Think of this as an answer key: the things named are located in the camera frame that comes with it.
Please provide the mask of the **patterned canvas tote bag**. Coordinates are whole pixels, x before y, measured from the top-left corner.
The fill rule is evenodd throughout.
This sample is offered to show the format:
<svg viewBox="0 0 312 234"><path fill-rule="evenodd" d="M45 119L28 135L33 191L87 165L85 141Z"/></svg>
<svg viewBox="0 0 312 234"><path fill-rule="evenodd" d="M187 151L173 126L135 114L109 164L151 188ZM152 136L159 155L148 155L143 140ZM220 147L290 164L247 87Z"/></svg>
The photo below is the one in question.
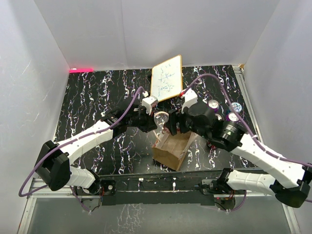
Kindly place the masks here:
<svg viewBox="0 0 312 234"><path fill-rule="evenodd" d="M179 171L190 145L198 135L192 132L182 134L178 131L173 136L164 126L159 134L155 130L153 133L157 138L152 147L153 159L174 171Z"/></svg>

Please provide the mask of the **purple soda can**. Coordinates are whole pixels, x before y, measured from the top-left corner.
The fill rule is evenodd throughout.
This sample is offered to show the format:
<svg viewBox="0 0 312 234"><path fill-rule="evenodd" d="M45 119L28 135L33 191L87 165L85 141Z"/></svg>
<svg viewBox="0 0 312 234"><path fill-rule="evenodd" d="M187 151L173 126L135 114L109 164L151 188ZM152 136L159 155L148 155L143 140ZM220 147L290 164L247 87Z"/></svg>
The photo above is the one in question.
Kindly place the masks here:
<svg viewBox="0 0 312 234"><path fill-rule="evenodd" d="M212 109L218 109L219 108L219 102L214 100L214 99L211 99L208 101L208 106Z"/></svg>
<svg viewBox="0 0 312 234"><path fill-rule="evenodd" d="M215 114L215 116L217 117L218 120L223 120L222 116L219 114Z"/></svg>

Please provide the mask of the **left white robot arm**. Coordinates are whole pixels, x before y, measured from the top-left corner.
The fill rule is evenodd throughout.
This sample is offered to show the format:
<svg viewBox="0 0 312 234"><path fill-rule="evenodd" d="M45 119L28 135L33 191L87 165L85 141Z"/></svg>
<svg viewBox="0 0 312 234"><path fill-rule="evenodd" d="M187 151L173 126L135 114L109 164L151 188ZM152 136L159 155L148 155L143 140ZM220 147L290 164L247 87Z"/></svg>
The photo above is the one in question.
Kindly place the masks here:
<svg viewBox="0 0 312 234"><path fill-rule="evenodd" d="M137 127L145 133L157 128L154 113L147 113L145 107L132 108L121 120L119 117L121 111L116 110L72 138L43 144L36 173L51 191L68 185L84 188L91 195L98 193L101 183L97 174L90 169L75 168L72 164L89 150L125 133L129 127Z"/></svg>

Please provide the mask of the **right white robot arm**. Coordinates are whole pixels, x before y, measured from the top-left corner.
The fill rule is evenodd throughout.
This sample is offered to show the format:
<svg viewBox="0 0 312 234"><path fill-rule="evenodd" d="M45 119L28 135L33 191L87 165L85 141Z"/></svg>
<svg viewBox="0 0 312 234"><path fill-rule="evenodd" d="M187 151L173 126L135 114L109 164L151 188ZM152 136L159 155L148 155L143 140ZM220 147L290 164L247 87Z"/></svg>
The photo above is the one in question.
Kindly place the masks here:
<svg viewBox="0 0 312 234"><path fill-rule="evenodd" d="M223 169L217 180L203 185L210 191L229 193L233 190L250 190L274 196L281 203L299 208L310 191L312 169L307 165L287 162L264 152L259 141L237 122L219 120L204 102L190 107L171 110L165 124L172 135L177 131L191 131L208 140L213 146L245 158L264 171L263 174L244 173Z"/></svg>

